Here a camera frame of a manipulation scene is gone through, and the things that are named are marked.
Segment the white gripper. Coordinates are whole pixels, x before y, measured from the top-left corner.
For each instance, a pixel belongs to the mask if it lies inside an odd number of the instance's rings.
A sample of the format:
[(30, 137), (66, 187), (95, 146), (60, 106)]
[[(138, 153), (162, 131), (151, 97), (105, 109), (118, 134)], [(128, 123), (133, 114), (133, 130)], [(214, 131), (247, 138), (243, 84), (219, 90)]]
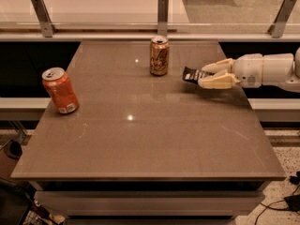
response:
[(263, 56), (260, 53), (245, 54), (235, 62), (227, 58), (205, 65), (202, 71), (214, 73), (198, 79), (198, 85), (203, 89), (231, 89), (237, 83), (243, 88), (258, 88), (263, 83)]

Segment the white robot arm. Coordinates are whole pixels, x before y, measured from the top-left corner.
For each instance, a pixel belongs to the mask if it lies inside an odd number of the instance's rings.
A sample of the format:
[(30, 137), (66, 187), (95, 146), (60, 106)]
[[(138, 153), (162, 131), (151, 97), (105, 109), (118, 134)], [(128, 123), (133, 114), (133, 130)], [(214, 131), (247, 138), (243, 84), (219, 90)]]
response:
[(245, 54), (204, 66), (198, 85), (203, 89), (259, 88), (272, 85), (285, 91), (299, 91), (299, 52), (262, 55)]

